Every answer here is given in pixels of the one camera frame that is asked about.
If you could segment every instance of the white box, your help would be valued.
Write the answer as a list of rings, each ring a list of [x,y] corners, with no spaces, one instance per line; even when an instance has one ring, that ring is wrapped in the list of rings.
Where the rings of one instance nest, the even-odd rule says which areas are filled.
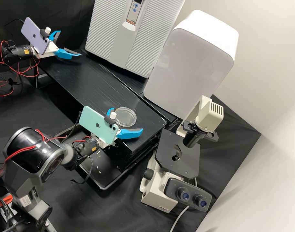
[[[95,0],[85,49],[148,78],[185,0]]]
[[[186,119],[204,95],[211,97],[234,64],[239,34],[202,11],[193,11],[169,35],[144,95]]]

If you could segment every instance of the gray cable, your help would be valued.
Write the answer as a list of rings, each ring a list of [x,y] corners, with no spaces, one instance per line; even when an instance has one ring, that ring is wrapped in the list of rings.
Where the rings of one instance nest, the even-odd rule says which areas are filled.
[[[197,187],[197,179],[194,178],[194,180],[195,180],[195,186]],[[170,232],[173,232],[176,223],[178,222],[178,220],[180,219],[180,217],[186,212],[186,210],[188,210],[188,208],[189,208],[189,206],[186,206],[185,209],[183,209],[183,211],[177,216],[175,222],[173,223],[173,225],[171,227]]]
[[[17,223],[15,223],[13,226],[9,227],[8,229],[5,229],[4,231],[2,232],[10,232],[12,231],[15,227],[17,227],[18,224],[22,223],[22,221],[19,221]]]

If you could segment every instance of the ventilation grille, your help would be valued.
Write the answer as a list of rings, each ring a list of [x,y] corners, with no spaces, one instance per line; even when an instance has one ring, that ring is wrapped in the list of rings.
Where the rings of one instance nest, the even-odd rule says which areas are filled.
[[[223,115],[223,110],[224,108],[214,102],[211,103],[211,111],[219,114],[219,115]]]
[[[150,0],[126,69],[149,77],[184,0]]]
[[[127,0],[96,0],[86,50],[109,59]]]

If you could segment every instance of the white cover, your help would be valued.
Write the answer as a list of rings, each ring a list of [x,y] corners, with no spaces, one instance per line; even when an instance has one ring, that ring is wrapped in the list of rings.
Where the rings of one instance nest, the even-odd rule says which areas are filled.
[[[144,95],[186,119],[201,95],[211,97],[234,64],[238,32],[199,10],[169,35]]]

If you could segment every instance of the white knob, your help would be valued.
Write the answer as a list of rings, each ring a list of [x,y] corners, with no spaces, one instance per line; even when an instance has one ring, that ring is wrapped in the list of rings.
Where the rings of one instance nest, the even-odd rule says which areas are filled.
[[[45,28],[45,33],[47,33],[47,34],[51,33],[51,29],[49,27],[46,27]]]
[[[116,113],[115,112],[111,112],[110,114],[110,119],[116,119]]]

